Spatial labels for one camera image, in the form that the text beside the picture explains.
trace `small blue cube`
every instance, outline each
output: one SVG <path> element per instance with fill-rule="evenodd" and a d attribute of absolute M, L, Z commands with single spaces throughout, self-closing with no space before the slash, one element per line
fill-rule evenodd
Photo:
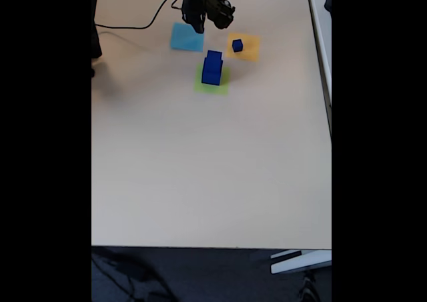
<path fill-rule="evenodd" d="M 243 51 L 243 42 L 241 39 L 233 40 L 233 51 L 234 52 Z"/>

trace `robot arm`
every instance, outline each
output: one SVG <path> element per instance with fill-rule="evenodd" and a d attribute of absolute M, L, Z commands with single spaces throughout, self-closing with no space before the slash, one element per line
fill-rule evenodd
<path fill-rule="evenodd" d="M 227 28 L 233 21 L 235 10 L 227 0 L 183 0 L 181 8 L 182 19 L 197 33 L 205 31 L 206 15 L 218 29 Z"/>

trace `yellow paper square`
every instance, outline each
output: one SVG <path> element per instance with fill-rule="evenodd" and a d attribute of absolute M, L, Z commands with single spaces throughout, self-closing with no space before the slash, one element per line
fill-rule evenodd
<path fill-rule="evenodd" d="M 243 51 L 233 51 L 233 40 L 241 39 L 243 43 Z M 249 35 L 245 33 L 230 33 L 228 35 L 226 57 L 235 59 L 257 61 L 260 52 L 261 38 L 257 35 Z"/>

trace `green paper square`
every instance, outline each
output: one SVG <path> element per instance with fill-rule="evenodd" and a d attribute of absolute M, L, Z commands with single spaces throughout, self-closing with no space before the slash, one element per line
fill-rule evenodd
<path fill-rule="evenodd" d="M 227 95 L 228 94 L 228 83 L 230 81 L 230 68 L 222 67 L 221 82 L 220 85 L 210 85 L 201 82 L 201 72 L 203 71 L 203 64 L 197 65 L 197 71 L 195 72 L 194 79 L 194 91 Z"/>

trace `blue block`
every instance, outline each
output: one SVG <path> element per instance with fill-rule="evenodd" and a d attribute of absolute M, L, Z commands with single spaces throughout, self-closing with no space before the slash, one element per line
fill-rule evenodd
<path fill-rule="evenodd" d="M 222 52 L 218 52 L 218 51 L 212 51 L 209 50 L 207 51 L 207 58 L 212 58 L 215 59 L 216 61 L 221 61 L 221 57 L 222 57 Z"/>
<path fill-rule="evenodd" d="M 241 39 L 233 40 L 233 51 L 240 52 L 243 51 L 243 42 Z"/>
<path fill-rule="evenodd" d="M 203 69 L 206 72 L 210 73 L 221 73 L 221 62 L 214 61 L 213 59 L 210 59 L 209 57 L 205 57 L 205 63 L 203 64 Z"/>
<path fill-rule="evenodd" d="M 209 55 L 205 58 L 203 64 L 203 70 L 201 72 L 201 82 L 210 85 L 220 85 L 221 83 L 221 71 L 222 71 L 222 60 L 217 60 L 218 55 L 213 57 Z"/>
<path fill-rule="evenodd" d="M 221 73 L 204 72 L 201 75 L 201 82 L 205 84 L 210 84 L 210 85 L 220 85 Z"/>

